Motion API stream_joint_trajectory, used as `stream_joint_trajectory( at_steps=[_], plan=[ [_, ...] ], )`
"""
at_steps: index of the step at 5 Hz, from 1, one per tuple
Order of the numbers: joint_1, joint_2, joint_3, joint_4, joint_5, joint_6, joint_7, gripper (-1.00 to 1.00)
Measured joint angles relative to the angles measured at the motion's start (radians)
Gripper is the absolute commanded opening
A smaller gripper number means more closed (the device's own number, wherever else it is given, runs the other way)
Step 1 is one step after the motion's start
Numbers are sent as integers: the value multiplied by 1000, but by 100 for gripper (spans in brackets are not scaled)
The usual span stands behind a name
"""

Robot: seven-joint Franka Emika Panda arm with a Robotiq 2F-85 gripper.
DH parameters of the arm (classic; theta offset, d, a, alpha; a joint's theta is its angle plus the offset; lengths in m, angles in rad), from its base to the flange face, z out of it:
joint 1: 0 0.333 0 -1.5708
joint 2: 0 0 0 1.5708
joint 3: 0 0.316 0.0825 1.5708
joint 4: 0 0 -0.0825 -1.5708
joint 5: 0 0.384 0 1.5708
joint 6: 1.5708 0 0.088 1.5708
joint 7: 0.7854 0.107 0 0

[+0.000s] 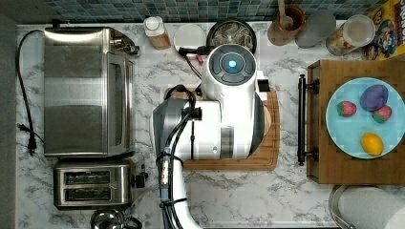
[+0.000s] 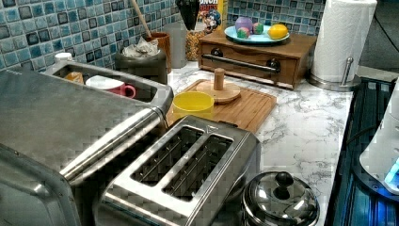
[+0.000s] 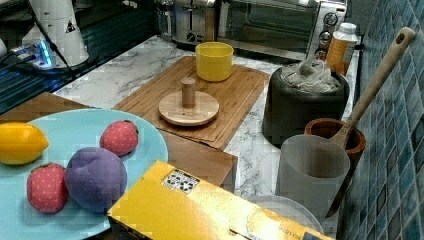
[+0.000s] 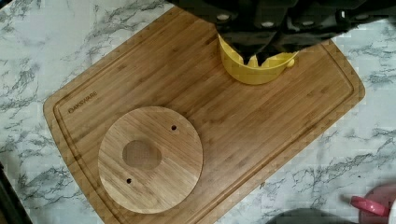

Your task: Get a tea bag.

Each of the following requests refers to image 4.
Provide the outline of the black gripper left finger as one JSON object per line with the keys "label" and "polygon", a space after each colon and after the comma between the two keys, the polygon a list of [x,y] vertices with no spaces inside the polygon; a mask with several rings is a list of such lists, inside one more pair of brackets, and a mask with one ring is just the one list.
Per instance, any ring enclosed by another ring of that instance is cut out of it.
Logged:
{"label": "black gripper left finger", "polygon": [[199,0],[206,7],[208,19],[216,25],[220,36],[248,64],[255,56],[258,65],[262,65],[265,57],[261,50],[265,47],[264,40],[258,37],[261,28],[256,22],[262,0]]}

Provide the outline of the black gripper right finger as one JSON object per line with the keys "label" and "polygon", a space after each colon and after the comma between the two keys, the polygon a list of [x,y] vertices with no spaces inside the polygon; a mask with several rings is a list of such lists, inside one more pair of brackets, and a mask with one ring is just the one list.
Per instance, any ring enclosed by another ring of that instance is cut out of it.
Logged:
{"label": "black gripper right finger", "polygon": [[256,54],[258,65],[282,52],[309,48],[351,29],[347,17],[352,0],[275,0],[276,6],[260,5],[259,12],[272,22],[275,32]]}

